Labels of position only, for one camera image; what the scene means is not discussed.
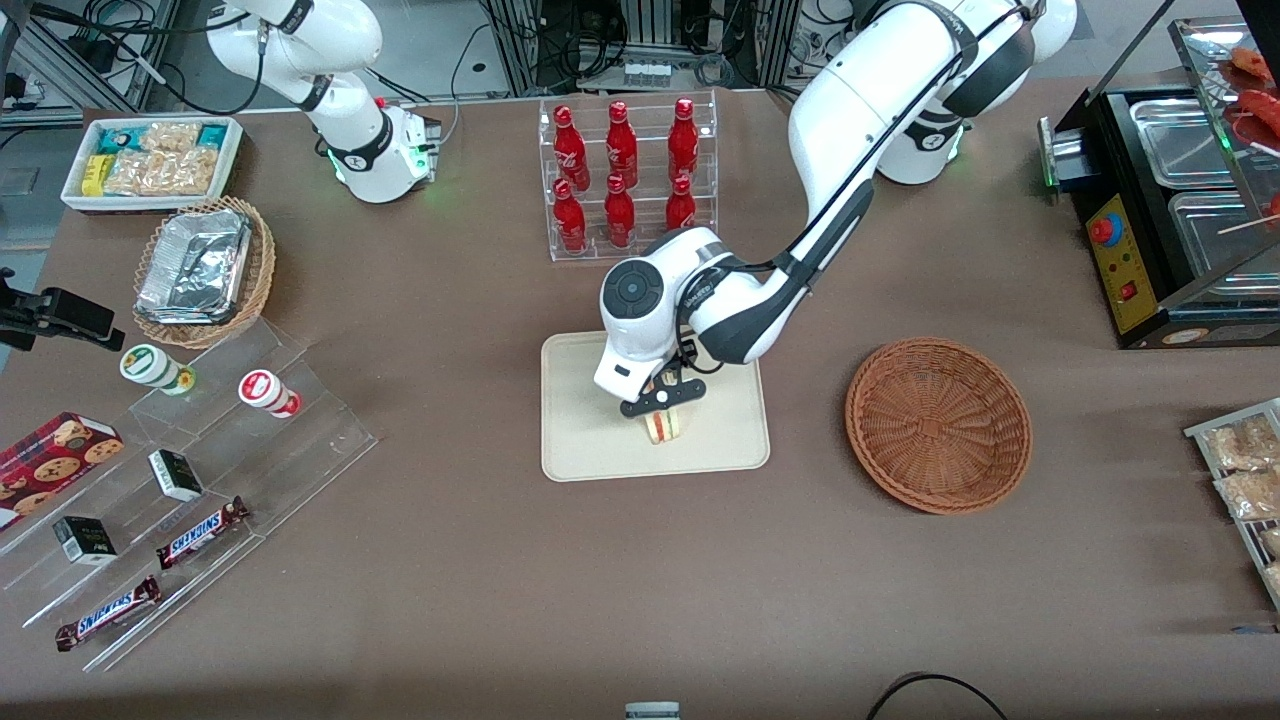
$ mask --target small black box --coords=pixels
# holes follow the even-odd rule
[[[54,534],[72,562],[105,565],[115,559],[115,547],[101,520],[65,515],[54,523]]]
[[[187,459],[172,450],[157,450],[147,460],[151,461],[151,473],[160,483],[160,492],[182,502],[197,500],[205,488],[200,487],[196,471],[191,469]]]

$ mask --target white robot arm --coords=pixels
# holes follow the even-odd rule
[[[439,124],[380,108],[355,70],[378,60],[383,31],[358,0],[236,0],[214,8],[209,45],[236,74],[257,78],[301,108],[329,145],[352,195],[388,202],[435,178]]]
[[[804,232],[764,265],[744,263],[707,228],[668,233],[644,256],[614,265],[600,290],[608,341],[595,383],[620,397],[628,416],[700,397],[700,380],[662,379],[663,370],[678,377],[691,365],[681,324],[722,363],[768,351],[867,213],[888,146],[906,140],[901,158],[941,172],[941,145],[918,149],[908,135],[927,105],[950,109],[959,123],[1004,102],[1032,64],[1062,47],[1074,23],[1074,0],[877,3],[791,111],[791,158],[809,202]]]

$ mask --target brown wicker basket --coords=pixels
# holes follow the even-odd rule
[[[933,337],[886,345],[863,363],[845,396],[845,429],[886,492],[940,515],[1000,502],[1032,456],[1030,416],[1009,378]]]
[[[275,240],[271,237],[271,228],[266,227],[266,223],[262,222],[262,215],[252,205],[236,197],[219,197],[218,200],[200,202],[189,208],[183,208],[174,215],[198,215],[228,209],[238,210],[253,222],[253,236],[250,238],[248,259],[244,263],[244,278],[241,281],[239,310],[236,313],[236,316],[224,325],[161,325],[145,320],[134,311],[133,319],[142,328],[142,334],[156,342],[178,345],[191,350],[204,350],[252,323],[255,318],[262,314],[262,306],[266,305],[266,296],[271,292],[271,274],[275,272]],[[163,227],[164,224],[161,223],[151,233],[151,242],[142,251],[142,261],[133,275],[134,292],[142,290],[142,281],[147,277],[147,269],[151,266],[151,254],[155,251],[156,240],[159,240],[160,228]]]

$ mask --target clear acrylic rack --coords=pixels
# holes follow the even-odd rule
[[[671,178],[667,174],[667,135],[675,120],[676,100],[694,101],[694,124],[698,126],[698,169],[690,193],[698,205],[694,223],[716,229],[719,219],[719,165],[717,155],[718,115],[713,92],[644,92],[625,96],[627,117],[636,131],[640,155],[640,182],[628,192],[636,208],[635,240],[627,249],[614,247],[607,234],[604,218],[605,178],[609,160],[604,138],[609,132],[608,102],[614,97],[572,96],[543,100],[538,109],[538,150],[541,160],[543,204],[547,206],[547,237],[552,260],[612,260],[640,255],[649,243],[667,232],[667,199],[671,196]],[[586,142],[586,165],[591,172],[591,184],[577,193],[586,214],[586,252],[570,255],[556,231],[552,206],[552,183],[559,177],[556,165],[556,123],[552,110],[568,105],[573,111],[573,124]]]
[[[191,366],[197,377],[189,393],[151,391],[113,423],[127,443],[114,465],[47,502],[0,547],[5,596],[28,632],[47,635],[51,653],[59,626],[156,577],[159,605],[65,653],[84,671],[119,662],[378,442],[311,372],[302,346],[266,320],[206,350]],[[278,419],[239,401],[236,386],[255,368],[271,370],[302,396],[297,415]],[[147,462],[160,447],[187,456],[205,488],[198,500],[178,502],[160,492]],[[251,515],[161,571],[156,548],[237,495]],[[118,557],[97,568],[68,562],[51,527],[63,515],[101,520]]]

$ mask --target snickers bar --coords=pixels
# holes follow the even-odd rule
[[[120,619],[125,615],[133,612],[143,605],[159,605],[159,602],[160,584],[156,583],[155,577],[147,575],[146,579],[142,580],[142,584],[133,588],[132,592],[127,592],[102,607],[99,607],[92,615],[81,618],[79,623],[69,623],[58,628],[58,635],[54,638],[54,642],[58,643],[58,652],[67,652],[88,639],[88,637],[93,633],[101,630],[111,623],[120,621]]]
[[[244,501],[237,495],[230,502],[223,505],[198,525],[178,536],[178,539],[156,550],[160,559],[160,569],[168,570],[178,564],[182,557],[196,552],[211,539],[227,532],[228,528],[248,516]]]

